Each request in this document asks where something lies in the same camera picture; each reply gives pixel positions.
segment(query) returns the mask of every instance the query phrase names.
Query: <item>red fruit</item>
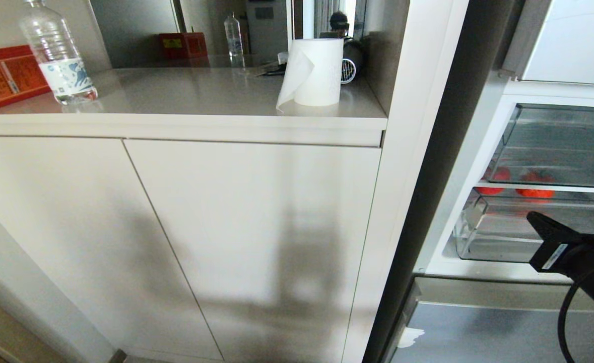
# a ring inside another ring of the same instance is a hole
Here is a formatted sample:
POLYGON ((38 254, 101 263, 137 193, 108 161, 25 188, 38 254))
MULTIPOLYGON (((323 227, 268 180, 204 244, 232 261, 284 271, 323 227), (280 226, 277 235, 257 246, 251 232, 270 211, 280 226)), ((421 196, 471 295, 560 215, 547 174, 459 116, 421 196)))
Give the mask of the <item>red fruit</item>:
MULTIPOLYGON (((530 171, 523 175, 521 180, 524 182, 539 182, 541 184, 550 184, 554 182, 554 178, 544 171, 530 171)), ((516 193, 528 198, 552 198, 554 195, 554 191, 543 191, 539 189, 516 189, 516 193)))
MULTIPOLYGON (((483 175, 481 180, 487 179, 487 177, 490 174, 492 174, 492 170, 490 168, 487 168, 487 170, 485 171, 485 175, 483 175)), ((509 169, 506 167, 500 167, 496 169, 496 172, 494 173, 492 180, 503 181, 509 180, 510 177, 511 173, 509 172, 509 169)), ((504 190, 505 188, 476 187, 476 191, 478 193, 481 193, 481 195, 497 195, 498 193, 504 190)))

